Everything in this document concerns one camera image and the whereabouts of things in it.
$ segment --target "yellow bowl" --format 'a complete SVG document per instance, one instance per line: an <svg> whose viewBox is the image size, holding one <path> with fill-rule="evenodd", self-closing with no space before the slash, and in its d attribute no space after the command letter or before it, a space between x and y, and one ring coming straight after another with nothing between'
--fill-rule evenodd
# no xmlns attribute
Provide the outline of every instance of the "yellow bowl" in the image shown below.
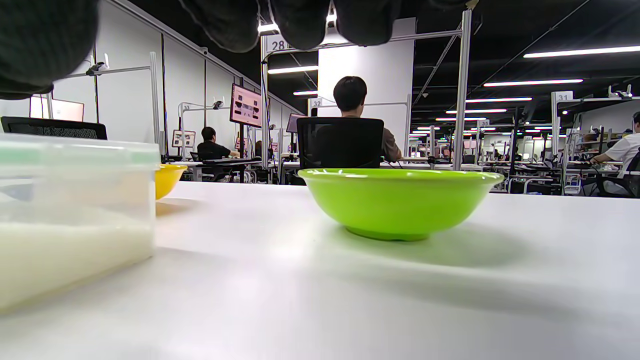
<svg viewBox="0 0 640 360"><path fill-rule="evenodd" d="M184 165L160 165L160 170L156 171L156 200L169 195L185 170Z"/></svg>

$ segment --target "fluorescent light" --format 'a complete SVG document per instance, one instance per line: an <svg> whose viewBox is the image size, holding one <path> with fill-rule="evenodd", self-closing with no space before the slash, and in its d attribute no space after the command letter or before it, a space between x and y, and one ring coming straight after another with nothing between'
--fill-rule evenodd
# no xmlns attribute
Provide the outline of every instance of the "fluorescent light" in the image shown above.
<svg viewBox="0 0 640 360"><path fill-rule="evenodd" d="M576 84L581 83L582 79L572 80L536 80L536 81L511 81L507 83L486 83L485 87L489 86L518 86L518 85L553 85L553 84Z"/></svg>
<svg viewBox="0 0 640 360"><path fill-rule="evenodd" d="M300 67L287 67L284 69L271 69L269 70L269 74L286 74L290 72L301 72L301 71L315 71L319 69L317 65L313 66L300 66Z"/></svg>
<svg viewBox="0 0 640 360"><path fill-rule="evenodd" d="M338 19L338 15L334 13L326 17L327 22L336 21L337 19ZM258 32L262 33L263 31L280 31L280 28L276 23L258 26Z"/></svg>
<svg viewBox="0 0 640 360"><path fill-rule="evenodd" d="M640 46L608 47L608 48L605 48L605 49L553 51L551 53L526 54L524 57L525 58L552 58L552 57L556 57L556 56L572 56L572 55L633 53L635 51L640 51Z"/></svg>
<svg viewBox="0 0 640 360"><path fill-rule="evenodd" d="M507 112L507 109L485 109L485 110L465 110L466 114L473 114L473 113L505 113ZM447 111L447 114L457 114L458 111L457 110L449 110Z"/></svg>
<svg viewBox="0 0 640 360"><path fill-rule="evenodd" d="M317 95L318 92L317 91L296 91L293 93L295 96L302 96L302 95Z"/></svg>
<svg viewBox="0 0 640 360"><path fill-rule="evenodd" d="M486 120L486 117L465 117L465 121ZM454 117L439 117L436 121L456 121Z"/></svg>
<svg viewBox="0 0 640 360"><path fill-rule="evenodd" d="M531 101L532 97L507 97L505 99L475 99L467 100L468 103L474 102L512 102L512 101Z"/></svg>
<svg viewBox="0 0 640 360"><path fill-rule="evenodd" d="M276 23L258 26L259 33L262 33L263 31L279 31L279 30L280 28L278 28L278 24Z"/></svg>

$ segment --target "translucent plastic container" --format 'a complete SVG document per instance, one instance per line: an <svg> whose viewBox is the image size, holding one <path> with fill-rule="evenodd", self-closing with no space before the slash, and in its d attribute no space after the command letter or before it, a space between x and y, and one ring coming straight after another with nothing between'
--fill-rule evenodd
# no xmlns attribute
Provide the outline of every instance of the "translucent plastic container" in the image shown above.
<svg viewBox="0 0 640 360"><path fill-rule="evenodd" d="M149 258L158 146L0 134L0 313Z"/></svg>

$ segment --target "black hair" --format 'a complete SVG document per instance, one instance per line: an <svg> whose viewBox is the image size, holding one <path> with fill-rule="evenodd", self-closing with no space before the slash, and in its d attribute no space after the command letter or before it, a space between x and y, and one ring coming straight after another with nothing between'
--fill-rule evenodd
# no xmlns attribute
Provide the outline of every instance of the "black hair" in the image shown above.
<svg viewBox="0 0 640 360"><path fill-rule="evenodd" d="M204 141L211 141L213 137L216 136L216 131L211 126L207 126L202 129L202 138Z"/></svg>
<svg viewBox="0 0 640 360"><path fill-rule="evenodd" d="M345 76L333 88L333 98L342 111L351 111L364 105L367 97L367 83L358 76Z"/></svg>

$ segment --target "lime green bowl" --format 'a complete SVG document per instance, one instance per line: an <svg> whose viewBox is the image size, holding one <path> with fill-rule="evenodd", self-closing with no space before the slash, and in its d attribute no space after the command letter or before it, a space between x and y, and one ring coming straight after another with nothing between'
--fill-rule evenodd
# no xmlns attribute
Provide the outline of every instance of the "lime green bowl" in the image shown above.
<svg viewBox="0 0 640 360"><path fill-rule="evenodd" d="M300 170L331 218L360 236L415 241L450 229L475 210L500 174L399 169Z"/></svg>

